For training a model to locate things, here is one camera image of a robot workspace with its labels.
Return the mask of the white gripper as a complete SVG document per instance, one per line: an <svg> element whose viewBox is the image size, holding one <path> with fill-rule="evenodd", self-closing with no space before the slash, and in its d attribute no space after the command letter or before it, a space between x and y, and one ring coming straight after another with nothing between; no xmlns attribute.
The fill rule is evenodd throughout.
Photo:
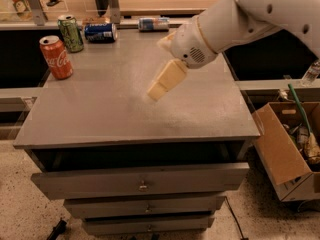
<svg viewBox="0 0 320 240"><path fill-rule="evenodd" d="M214 61L218 56L207 45L201 33L197 16L181 25L175 32L161 38L157 45L171 52L178 59L169 60L153 80L147 95L154 101L158 101L180 84L186 78L188 68L201 68Z"/></svg>

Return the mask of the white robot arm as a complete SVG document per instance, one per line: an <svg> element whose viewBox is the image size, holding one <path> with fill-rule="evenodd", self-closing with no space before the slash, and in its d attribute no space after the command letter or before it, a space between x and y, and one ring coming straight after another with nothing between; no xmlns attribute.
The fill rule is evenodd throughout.
<svg viewBox="0 0 320 240"><path fill-rule="evenodd" d="M320 56L320 0L219 0L158 41L173 58L147 91L157 101L182 82L189 69L218 54L286 30Z"/></svg>

